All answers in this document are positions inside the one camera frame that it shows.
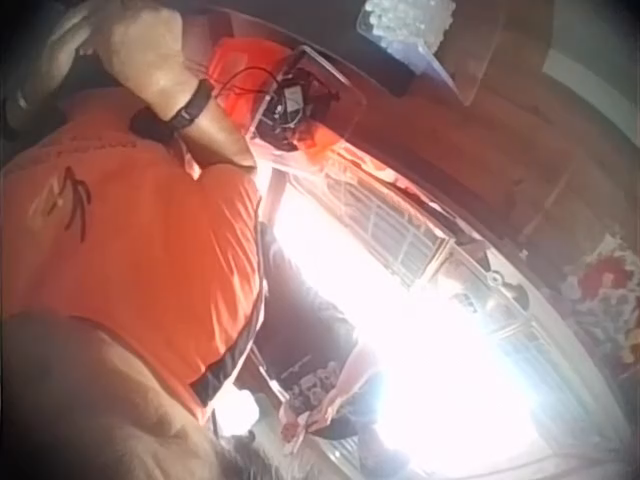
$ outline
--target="black wristband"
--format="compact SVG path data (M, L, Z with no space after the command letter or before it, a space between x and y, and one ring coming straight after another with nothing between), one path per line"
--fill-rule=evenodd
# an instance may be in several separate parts
M7 142L15 142L20 137L20 132L11 126L7 117L8 97L2 99L2 122L0 122L0 136Z
M171 125L175 130L182 130L195 122L196 118L200 116L209 104L212 92L213 87L211 86L211 83L209 83L209 80L206 78L200 80L196 87L196 91L193 92L193 95L191 95L191 98L187 101L184 107L178 110L178 112L171 117L168 122L169 125Z

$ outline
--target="wooden wall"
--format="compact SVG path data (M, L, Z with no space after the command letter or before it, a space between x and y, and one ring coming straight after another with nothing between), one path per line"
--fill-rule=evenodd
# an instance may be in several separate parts
M545 283L606 232L638 248L640 151L542 72L553 1L507 2L504 28L468 107L416 82L405 98L371 85L349 141L396 168L496 238L529 252Z

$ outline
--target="person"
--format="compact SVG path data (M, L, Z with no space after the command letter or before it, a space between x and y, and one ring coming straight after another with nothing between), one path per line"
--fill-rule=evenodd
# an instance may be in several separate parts
M260 198L181 38L175 11L84 3L3 101L15 137L47 115L78 51L124 87L69 98L66 123L2 170L2 478L284 478L202 426L260 323ZM197 181L179 150L131 132L145 105Z
M267 284L264 323L255 347L286 397L282 437L309 412L308 432L331 440L357 436L377 421L384 376L373 348L332 302L309 285L271 227L261 224Z

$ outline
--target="orange shirt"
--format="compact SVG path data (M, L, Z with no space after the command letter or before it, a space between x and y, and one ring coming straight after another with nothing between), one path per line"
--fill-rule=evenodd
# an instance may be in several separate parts
M204 421L259 321L259 193L230 165L194 180L129 132L139 107L120 89L79 94L2 172L3 316L95 322Z

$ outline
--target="black t-shirt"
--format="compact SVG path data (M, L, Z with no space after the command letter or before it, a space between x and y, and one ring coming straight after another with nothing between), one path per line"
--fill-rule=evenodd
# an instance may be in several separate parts
M255 345L269 376L287 392L300 415L329 393L356 346L355 329L344 313L303 278L273 231L261 225L267 282L264 323Z

